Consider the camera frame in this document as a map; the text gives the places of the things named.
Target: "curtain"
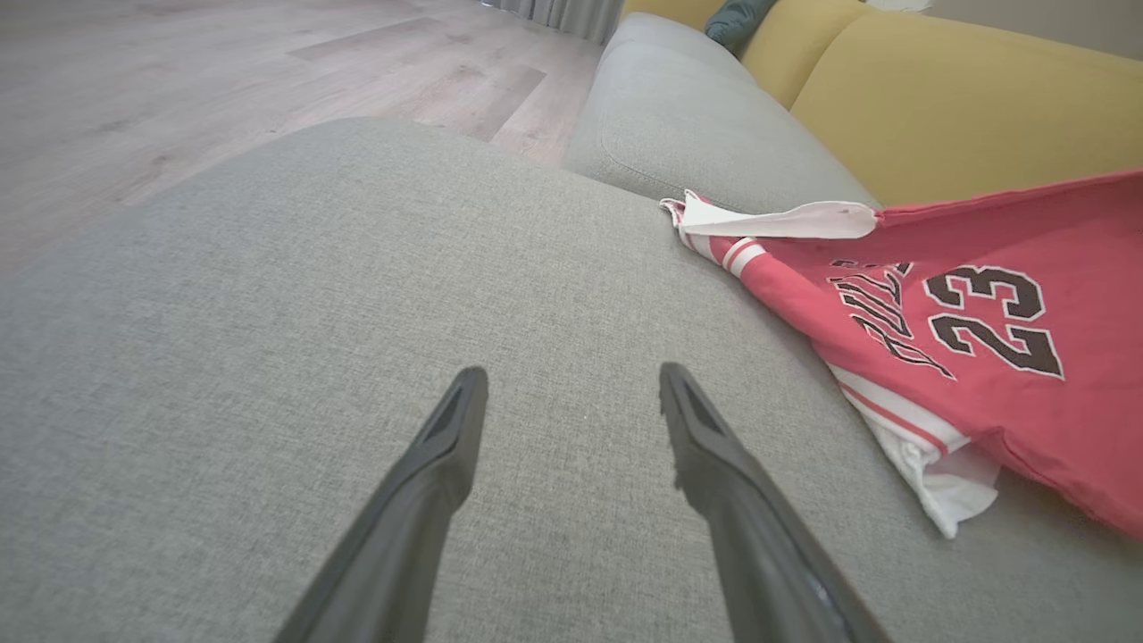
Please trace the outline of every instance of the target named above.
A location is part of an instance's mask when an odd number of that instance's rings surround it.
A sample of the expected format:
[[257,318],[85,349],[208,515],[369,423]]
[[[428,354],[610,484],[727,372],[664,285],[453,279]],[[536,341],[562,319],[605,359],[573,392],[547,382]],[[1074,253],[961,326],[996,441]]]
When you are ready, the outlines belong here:
[[544,26],[602,45],[615,31],[623,0],[481,0]]

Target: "number 23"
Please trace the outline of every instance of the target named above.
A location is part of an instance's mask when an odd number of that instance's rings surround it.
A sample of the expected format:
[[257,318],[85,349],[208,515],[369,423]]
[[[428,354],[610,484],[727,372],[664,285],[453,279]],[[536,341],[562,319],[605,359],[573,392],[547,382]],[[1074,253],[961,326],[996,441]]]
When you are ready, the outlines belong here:
[[[999,295],[998,284],[1007,286],[1010,294]],[[966,295],[1000,299],[1005,318],[1025,324],[1044,314],[1040,284],[1028,274],[1002,267],[962,265],[926,280],[925,290],[941,305],[957,310],[965,310]],[[973,344],[968,341],[975,338],[1013,369],[1064,379],[1063,367],[1048,331],[1006,324],[1001,337],[983,320],[954,313],[934,314],[928,321],[933,335],[949,351],[976,355]]]

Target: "red fabric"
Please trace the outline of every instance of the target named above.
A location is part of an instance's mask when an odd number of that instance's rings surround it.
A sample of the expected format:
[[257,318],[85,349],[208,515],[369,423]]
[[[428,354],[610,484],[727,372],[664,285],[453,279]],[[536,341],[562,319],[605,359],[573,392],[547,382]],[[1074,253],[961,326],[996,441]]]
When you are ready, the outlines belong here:
[[823,360],[1143,538],[1143,170],[760,242],[743,283]]

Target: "red jersey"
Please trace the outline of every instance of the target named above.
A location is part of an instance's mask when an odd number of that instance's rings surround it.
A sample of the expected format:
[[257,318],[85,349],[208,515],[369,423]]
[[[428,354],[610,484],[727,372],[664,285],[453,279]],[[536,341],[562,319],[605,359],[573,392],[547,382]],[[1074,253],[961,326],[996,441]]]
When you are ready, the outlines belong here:
[[880,211],[663,206],[812,339],[946,537],[1000,464],[1143,538],[1143,170]]

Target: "floor plank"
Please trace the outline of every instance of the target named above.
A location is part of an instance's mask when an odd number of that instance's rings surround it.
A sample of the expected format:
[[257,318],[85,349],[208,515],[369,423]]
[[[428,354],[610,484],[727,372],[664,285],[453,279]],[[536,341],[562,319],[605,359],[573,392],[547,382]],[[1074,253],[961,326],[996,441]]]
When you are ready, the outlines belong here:
[[408,118],[557,164],[601,53],[477,0],[0,0],[0,276],[337,118]]

